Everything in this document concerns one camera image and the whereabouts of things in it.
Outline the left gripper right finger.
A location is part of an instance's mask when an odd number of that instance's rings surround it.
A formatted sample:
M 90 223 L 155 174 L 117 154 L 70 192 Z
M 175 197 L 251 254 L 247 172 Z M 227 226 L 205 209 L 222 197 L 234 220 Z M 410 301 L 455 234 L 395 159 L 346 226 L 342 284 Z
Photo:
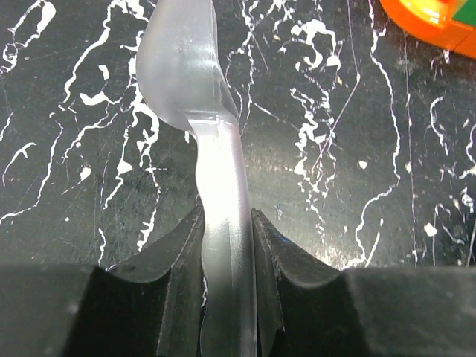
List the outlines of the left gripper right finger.
M 252 213 L 260 356 L 473 356 L 473 268 L 321 262 Z

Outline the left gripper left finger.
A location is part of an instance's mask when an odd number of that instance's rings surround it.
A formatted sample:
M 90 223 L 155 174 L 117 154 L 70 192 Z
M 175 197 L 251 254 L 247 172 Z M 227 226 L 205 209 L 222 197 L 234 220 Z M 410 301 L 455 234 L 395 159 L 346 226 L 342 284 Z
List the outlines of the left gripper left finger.
M 204 214 L 110 268 L 1 266 L 3 356 L 195 356 Z

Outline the translucent plastic food scoop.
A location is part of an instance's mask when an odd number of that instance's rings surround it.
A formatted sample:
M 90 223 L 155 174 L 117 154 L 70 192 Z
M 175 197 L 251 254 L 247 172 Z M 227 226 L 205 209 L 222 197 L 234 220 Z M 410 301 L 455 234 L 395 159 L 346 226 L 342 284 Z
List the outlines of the translucent plastic food scoop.
M 257 354 L 251 208 L 238 113 L 219 64 L 211 1 L 159 1 L 138 48 L 138 87 L 168 125 L 196 140 L 196 186 L 205 214 L 204 356 Z

